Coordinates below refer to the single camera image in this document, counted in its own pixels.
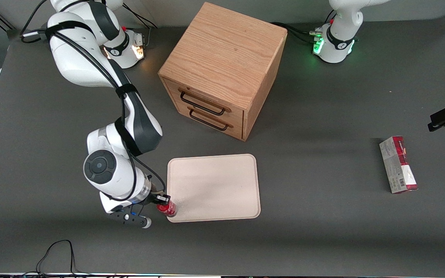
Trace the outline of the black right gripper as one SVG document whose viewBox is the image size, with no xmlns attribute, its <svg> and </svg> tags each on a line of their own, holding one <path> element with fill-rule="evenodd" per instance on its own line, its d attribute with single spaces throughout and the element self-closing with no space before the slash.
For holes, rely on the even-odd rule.
<svg viewBox="0 0 445 278">
<path fill-rule="evenodd" d="M 168 205 L 170 201 L 171 197 L 167 194 L 161 194 L 159 192 L 150 192 L 144 199 L 144 206 L 147 206 L 151 203 L 157 205 Z"/>
</svg>

